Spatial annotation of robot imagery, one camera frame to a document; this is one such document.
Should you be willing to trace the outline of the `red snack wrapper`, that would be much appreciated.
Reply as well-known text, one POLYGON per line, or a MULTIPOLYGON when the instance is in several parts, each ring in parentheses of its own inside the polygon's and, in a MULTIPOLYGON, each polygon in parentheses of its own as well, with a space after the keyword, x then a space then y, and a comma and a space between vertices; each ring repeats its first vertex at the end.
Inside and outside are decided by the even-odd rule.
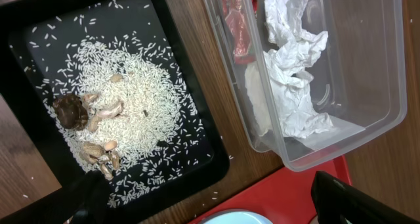
POLYGON ((249 30, 245 24, 243 0, 221 0, 224 21, 233 37, 236 64, 249 64, 255 60, 251 49, 249 30))

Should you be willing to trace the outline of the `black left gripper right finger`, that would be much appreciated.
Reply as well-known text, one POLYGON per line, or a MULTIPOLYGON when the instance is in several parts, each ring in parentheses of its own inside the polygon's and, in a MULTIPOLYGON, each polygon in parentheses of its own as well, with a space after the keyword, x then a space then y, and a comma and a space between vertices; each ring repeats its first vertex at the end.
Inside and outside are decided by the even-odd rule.
POLYGON ((317 171, 311 197, 319 224, 419 224, 325 171, 317 171))

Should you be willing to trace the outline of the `food scraps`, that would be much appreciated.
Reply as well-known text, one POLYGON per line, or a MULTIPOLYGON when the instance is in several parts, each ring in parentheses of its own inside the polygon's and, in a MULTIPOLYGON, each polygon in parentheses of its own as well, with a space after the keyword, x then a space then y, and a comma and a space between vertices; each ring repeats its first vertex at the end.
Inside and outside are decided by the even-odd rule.
POLYGON ((151 0, 111 0, 24 32, 43 106, 85 171, 126 206, 210 161, 196 104, 151 0))

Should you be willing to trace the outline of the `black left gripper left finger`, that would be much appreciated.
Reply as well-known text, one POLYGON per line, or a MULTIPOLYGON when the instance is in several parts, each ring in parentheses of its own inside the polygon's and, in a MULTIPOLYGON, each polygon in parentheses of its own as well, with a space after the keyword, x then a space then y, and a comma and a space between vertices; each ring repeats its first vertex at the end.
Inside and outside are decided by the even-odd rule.
POLYGON ((2 223, 103 223, 110 186, 99 171, 90 171, 67 187, 1 219, 2 223))

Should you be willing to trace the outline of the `white napkin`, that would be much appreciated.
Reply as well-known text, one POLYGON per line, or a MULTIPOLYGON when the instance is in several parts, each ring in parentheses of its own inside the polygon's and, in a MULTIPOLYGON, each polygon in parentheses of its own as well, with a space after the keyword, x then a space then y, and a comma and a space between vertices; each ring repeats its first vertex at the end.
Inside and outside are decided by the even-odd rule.
POLYGON ((263 54, 278 121, 284 137, 305 139, 333 130, 327 113, 317 113, 310 96, 313 75, 307 72, 321 57, 328 32, 312 34, 302 27, 308 0, 264 0, 268 41, 278 46, 263 54))

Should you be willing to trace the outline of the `light blue dinner plate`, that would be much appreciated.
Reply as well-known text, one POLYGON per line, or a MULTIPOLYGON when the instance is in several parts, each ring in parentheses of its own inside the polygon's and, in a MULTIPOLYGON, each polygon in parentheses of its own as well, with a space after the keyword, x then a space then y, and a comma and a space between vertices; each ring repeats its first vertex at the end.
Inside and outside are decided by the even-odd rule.
POLYGON ((224 210, 204 218, 199 224, 272 224, 272 222, 255 212, 224 210))

